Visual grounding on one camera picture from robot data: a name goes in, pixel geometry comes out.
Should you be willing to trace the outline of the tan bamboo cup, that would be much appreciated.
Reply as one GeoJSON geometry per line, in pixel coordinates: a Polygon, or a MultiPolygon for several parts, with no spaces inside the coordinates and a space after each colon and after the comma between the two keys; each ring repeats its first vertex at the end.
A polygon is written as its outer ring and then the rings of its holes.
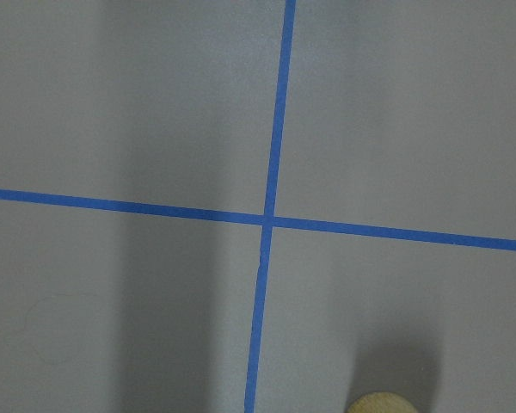
{"type": "Polygon", "coordinates": [[[418,410],[394,392],[375,391],[353,401],[346,413],[418,413],[418,410]]]}

